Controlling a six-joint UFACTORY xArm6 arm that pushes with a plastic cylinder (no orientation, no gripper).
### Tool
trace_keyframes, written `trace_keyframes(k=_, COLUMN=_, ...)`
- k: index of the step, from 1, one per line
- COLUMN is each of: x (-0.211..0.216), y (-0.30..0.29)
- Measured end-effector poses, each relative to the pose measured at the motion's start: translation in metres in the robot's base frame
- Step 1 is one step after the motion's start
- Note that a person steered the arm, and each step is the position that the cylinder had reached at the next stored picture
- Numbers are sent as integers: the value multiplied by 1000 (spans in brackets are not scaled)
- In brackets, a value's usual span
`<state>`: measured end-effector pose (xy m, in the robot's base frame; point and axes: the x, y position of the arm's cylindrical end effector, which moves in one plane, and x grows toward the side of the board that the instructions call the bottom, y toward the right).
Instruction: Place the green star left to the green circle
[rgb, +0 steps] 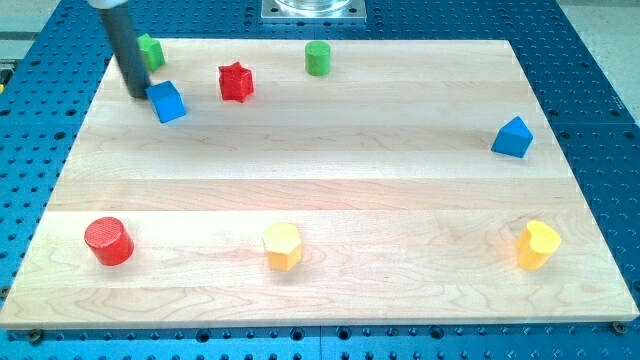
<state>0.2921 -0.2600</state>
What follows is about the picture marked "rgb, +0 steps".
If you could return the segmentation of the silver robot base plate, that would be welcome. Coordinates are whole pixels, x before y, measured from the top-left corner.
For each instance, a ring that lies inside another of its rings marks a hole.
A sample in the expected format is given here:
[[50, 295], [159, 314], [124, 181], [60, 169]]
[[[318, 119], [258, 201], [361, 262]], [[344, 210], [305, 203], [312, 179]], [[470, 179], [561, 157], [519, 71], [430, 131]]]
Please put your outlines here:
[[365, 22], [365, 0], [262, 0], [260, 17], [268, 23]]

